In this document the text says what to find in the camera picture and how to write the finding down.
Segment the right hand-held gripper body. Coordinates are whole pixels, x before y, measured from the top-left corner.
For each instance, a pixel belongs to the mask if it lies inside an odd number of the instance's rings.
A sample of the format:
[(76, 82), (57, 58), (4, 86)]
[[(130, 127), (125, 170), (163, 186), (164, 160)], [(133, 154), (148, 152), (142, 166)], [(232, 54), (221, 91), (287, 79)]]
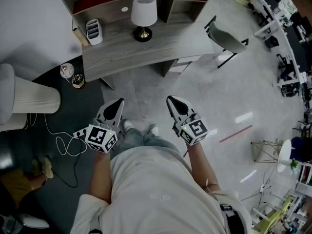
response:
[(192, 114), (183, 121), (176, 122), (173, 130), (190, 146), (199, 143), (209, 132), (205, 120), (198, 113)]

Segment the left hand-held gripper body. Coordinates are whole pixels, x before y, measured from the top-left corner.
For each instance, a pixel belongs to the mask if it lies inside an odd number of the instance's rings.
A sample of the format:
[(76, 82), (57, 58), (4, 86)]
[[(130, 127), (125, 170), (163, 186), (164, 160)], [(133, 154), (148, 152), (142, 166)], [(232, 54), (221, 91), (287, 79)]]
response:
[(118, 121), (102, 121), (95, 117), (89, 124), (85, 142), (88, 147), (102, 153), (109, 153), (118, 142), (120, 119)]

